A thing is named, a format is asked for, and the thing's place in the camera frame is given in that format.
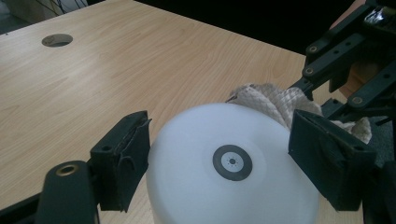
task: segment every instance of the wooden table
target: wooden table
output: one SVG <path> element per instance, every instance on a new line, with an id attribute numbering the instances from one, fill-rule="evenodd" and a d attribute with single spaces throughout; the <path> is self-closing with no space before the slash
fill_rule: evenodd
<path id="1" fill-rule="evenodd" d="M 43 46 L 54 34 L 73 41 Z M 152 142 L 177 113 L 246 83 L 286 89 L 304 66 L 303 55 L 131 0 L 0 35 L 0 52 L 0 209 L 41 191 L 53 166 L 87 161 L 125 115 L 147 110 Z M 323 89 L 316 100 L 329 97 Z M 153 223 L 145 178 L 127 214 L 100 218 Z M 321 198 L 318 223 L 362 223 L 361 212 L 337 213 Z"/>

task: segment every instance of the white dome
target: white dome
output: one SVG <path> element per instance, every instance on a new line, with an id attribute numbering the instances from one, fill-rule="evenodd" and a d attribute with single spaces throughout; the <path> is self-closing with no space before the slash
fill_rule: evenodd
<path id="1" fill-rule="evenodd" d="M 315 223 L 318 191 L 288 154 L 289 136 L 241 105 L 178 114 L 148 156 L 155 223 Z"/>

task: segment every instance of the beige cloth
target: beige cloth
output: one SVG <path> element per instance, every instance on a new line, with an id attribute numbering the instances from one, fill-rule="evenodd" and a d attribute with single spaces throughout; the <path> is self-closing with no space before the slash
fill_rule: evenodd
<path id="1" fill-rule="evenodd" d="M 233 90 L 227 103 L 244 105 L 261 111 L 290 130 L 295 109 L 308 111 L 322 116 L 321 107 L 310 101 L 298 88 L 281 90 L 271 83 L 262 85 L 246 84 Z M 367 118 L 357 122 L 332 122 L 367 144 L 371 137 L 370 122 Z"/>

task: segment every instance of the cloth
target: cloth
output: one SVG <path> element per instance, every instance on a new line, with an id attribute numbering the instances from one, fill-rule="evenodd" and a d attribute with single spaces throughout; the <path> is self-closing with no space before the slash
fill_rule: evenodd
<path id="1" fill-rule="evenodd" d="M 230 93 L 227 103 L 244 105 L 261 111 L 289 130 L 295 109 L 322 116 L 320 105 L 310 101 L 300 89 L 281 90 L 271 83 L 262 85 L 248 83 L 238 87 Z M 370 121 L 367 118 L 357 122 L 342 123 L 339 120 L 331 120 L 331 122 L 353 134 L 365 144 L 368 144 L 372 137 Z"/>

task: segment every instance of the floor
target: floor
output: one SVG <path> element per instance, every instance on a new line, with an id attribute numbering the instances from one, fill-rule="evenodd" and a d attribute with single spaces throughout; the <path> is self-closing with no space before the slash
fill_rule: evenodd
<path id="1" fill-rule="evenodd" d="M 28 25 L 31 25 L 31 23 L 11 15 L 6 3 L 0 0 L 0 35 L 21 29 Z"/>

